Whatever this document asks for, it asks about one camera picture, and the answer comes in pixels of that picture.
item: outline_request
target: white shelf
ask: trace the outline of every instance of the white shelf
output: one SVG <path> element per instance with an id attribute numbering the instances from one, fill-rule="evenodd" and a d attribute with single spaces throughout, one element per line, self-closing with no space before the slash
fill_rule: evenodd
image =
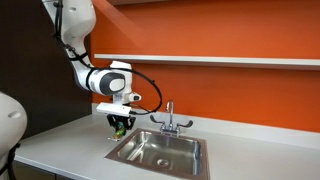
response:
<path id="1" fill-rule="evenodd" d="M 205 65 L 222 67 L 248 67 L 268 69 L 320 70 L 320 59 L 238 58 L 208 56 L 152 56 L 94 54 L 95 58 L 131 63 Z"/>

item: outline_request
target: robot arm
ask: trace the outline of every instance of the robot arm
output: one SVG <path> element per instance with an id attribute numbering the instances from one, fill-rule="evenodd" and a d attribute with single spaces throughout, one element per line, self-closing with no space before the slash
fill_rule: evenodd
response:
<path id="1" fill-rule="evenodd" d="M 113 106 L 122 106 L 138 101 L 141 96 L 131 91 L 132 75 L 130 72 L 114 70 L 131 69 L 131 65 L 113 62 L 111 69 L 94 67 L 86 53 L 84 38 L 93 29 L 96 16 L 91 0 L 42 0 L 55 26 L 55 38 L 63 47 L 74 69 L 77 85 L 101 95 L 113 96 Z M 106 103 L 100 108 L 103 112 Z"/>

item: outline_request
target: green object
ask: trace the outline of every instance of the green object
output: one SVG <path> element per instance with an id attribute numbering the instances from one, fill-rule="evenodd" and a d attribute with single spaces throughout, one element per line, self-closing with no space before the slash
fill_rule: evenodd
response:
<path id="1" fill-rule="evenodd" d="M 117 131 L 113 134 L 113 139 L 120 140 L 123 136 L 126 135 L 126 128 L 124 127 L 122 122 L 118 122 Z"/>

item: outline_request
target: stainless steel sink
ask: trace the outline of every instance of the stainless steel sink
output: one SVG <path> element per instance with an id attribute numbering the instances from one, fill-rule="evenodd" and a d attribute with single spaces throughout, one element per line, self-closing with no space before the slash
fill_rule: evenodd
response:
<path id="1" fill-rule="evenodd" d="M 106 158 L 186 179 L 209 179 L 206 141 L 136 129 Z"/>

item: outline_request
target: white robot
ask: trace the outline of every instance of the white robot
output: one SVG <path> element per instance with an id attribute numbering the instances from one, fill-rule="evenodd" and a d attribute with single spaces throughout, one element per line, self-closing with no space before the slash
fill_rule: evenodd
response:
<path id="1" fill-rule="evenodd" d="M 22 105 L 0 92 L 0 180 L 8 180 L 12 175 L 10 163 L 26 126 L 27 115 Z"/>

